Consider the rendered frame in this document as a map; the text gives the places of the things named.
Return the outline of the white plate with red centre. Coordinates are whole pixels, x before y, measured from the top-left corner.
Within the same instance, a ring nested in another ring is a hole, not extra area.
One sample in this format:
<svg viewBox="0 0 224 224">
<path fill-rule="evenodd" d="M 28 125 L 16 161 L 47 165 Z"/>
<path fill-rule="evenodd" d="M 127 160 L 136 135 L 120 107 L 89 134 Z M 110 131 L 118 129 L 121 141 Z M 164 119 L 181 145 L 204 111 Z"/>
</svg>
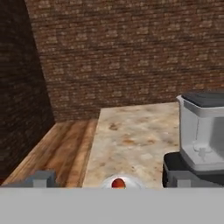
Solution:
<svg viewBox="0 0 224 224">
<path fill-rule="evenodd" d="M 113 175 L 101 183 L 101 188 L 144 188 L 144 184 L 139 179 L 130 175 Z"/>
</svg>

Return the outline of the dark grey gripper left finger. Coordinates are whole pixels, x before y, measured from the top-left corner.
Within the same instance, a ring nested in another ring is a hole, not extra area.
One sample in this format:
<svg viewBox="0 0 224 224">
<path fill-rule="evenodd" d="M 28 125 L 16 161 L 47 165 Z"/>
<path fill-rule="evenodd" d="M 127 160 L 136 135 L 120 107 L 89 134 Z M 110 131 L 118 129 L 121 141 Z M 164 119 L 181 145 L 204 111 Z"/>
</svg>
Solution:
<svg viewBox="0 0 224 224">
<path fill-rule="evenodd" d="M 59 187 L 56 181 L 55 171 L 36 171 L 34 174 L 13 183 L 3 185 L 3 187 L 23 187 L 23 188 L 50 188 Z"/>
</svg>

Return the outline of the blender with black base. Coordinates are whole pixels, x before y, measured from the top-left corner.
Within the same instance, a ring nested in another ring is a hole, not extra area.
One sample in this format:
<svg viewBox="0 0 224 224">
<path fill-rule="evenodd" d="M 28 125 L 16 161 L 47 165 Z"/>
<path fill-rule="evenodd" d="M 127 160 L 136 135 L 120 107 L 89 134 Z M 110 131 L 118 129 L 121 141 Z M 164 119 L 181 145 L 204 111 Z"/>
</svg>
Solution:
<svg viewBox="0 0 224 224">
<path fill-rule="evenodd" d="M 185 93 L 177 100 L 179 151 L 164 155 L 162 186 L 179 171 L 224 188 L 224 92 Z"/>
</svg>

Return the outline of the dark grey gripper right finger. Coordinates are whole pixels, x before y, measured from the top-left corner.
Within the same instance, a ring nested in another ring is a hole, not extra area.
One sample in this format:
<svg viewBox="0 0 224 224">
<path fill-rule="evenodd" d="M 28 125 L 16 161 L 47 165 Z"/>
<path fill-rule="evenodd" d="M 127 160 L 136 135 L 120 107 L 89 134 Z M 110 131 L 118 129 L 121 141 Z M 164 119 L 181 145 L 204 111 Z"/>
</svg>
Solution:
<svg viewBox="0 0 224 224">
<path fill-rule="evenodd" d="M 220 184 L 198 178 L 189 171 L 172 171 L 169 174 L 168 186 L 177 188 L 221 188 Z"/>
</svg>

